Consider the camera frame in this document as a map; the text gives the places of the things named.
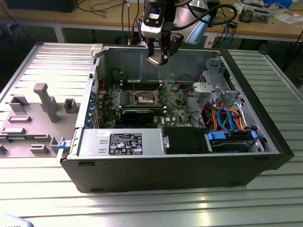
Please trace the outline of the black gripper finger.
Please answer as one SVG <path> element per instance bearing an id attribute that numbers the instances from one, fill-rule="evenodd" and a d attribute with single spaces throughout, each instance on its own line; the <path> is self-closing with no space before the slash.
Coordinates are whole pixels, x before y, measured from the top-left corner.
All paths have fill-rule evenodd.
<path id="1" fill-rule="evenodd" d="M 136 19 L 136 26 L 138 29 L 139 38 L 147 46 L 147 56 L 150 57 L 154 54 L 154 39 L 146 38 L 145 36 L 143 36 L 142 30 L 141 30 L 142 25 L 143 25 L 143 18 Z"/>
<path id="2" fill-rule="evenodd" d="M 163 33 L 160 39 L 161 59 L 160 65 L 165 65 L 168 62 L 169 57 L 174 55 L 181 43 L 184 36 L 180 33 Z"/>

